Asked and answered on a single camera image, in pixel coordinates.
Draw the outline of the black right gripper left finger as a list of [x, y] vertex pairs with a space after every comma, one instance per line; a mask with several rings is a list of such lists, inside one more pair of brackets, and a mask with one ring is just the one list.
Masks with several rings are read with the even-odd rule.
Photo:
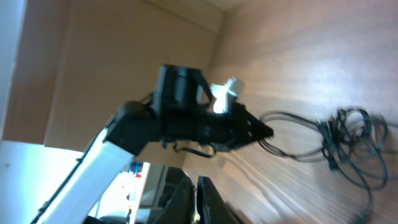
[[152, 224], [191, 224], [195, 209], [194, 185], [183, 176], [177, 184], [165, 183], [160, 202], [164, 203], [155, 212]]

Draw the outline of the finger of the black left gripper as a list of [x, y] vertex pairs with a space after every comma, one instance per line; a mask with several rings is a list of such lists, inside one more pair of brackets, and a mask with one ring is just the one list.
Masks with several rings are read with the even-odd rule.
[[257, 119], [251, 120], [249, 125], [249, 142], [258, 143], [264, 147], [266, 139], [274, 136], [272, 128]]

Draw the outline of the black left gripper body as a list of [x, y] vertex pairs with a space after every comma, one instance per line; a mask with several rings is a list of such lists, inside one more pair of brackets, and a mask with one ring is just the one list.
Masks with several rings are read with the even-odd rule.
[[229, 152], [240, 149], [260, 140], [260, 131], [257, 130], [258, 120], [247, 111], [246, 107], [234, 102], [229, 112], [230, 136], [224, 143], [216, 144], [217, 152]]

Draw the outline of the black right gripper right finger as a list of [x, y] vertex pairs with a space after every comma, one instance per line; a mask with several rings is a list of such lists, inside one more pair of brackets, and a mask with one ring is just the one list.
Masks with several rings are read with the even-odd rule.
[[199, 176], [197, 184], [197, 212], [200, 224], [243, 224], [224, 202], [209, 177]]

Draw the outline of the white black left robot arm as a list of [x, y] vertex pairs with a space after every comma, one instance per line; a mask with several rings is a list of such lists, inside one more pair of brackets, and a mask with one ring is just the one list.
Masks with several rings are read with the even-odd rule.
[[269, 138], [273, 130], [227, 94], [227, 109], [210, 111], [200, 103], [213, 94], [201, 70], [176, 65], [160, 68], [157, 89], [140, 101], [128, 101], [90, 141], [84, 154], [53, 195], [39, 208], [34, 223], [81, 223], [123, 167], [150, 142], [162, 147], [180, 141], [228, 152]]

